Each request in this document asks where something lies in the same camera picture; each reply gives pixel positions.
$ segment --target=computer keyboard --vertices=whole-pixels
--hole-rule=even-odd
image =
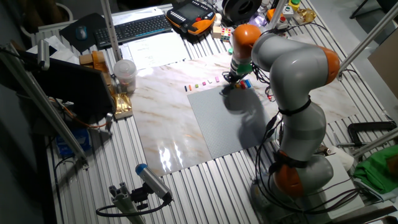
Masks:
[[[114,29],[118,42],[123,43],[164,32],[171,32],[172,26],[166,19],[166,16],[161,15],[116,25]],[[96,30],[94,36],[97,41],[97,47],[104,48],[111,46],[107,28]]]

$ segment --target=clear plastic cup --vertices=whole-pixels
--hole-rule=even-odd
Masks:
[[[120,60],[113,67],[114,75],[121,84],[122,91],[133,93],[136,90],[137,67],[130,60]]]

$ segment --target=computer mouse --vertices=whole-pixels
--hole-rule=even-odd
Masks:
[[[76,39],[78,40],[87,39],[87,28],[85,26],[80,26],[76,28]]]

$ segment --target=marble-pattern surface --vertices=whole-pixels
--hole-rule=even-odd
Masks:
[[[221,73],[229,70],[230,63],[230,55],[217,54],[138,72],[137,89],[131,95],[133,114],[148,166],[157,175],[211,160],[187,96],[226,85]],[[274,116],[278,106],[265,96],[267,85],[257,81],[253,74],[247,78],[267,114]],[[310,94],[312,101],[324,109],[328,123],[358,112],[336,80]]]

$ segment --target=mouse pad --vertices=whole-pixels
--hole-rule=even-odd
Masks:
[[[269,121],[253,88],[233,89],[228,96],[220,95],[222,89],[188,95],[212,159],[260,145]]]
[[[76,39],[76,28],[79,26],[86,27],[86,40]],[[92,13],[62,29],[60,31],[60,35],[63,36],[67,41],[69,41],[70,45],[74,46],[80,53],[82,53],[96,44],[94,31],[102,29],[104,27],[106,27],[105,19],[97,13]]]

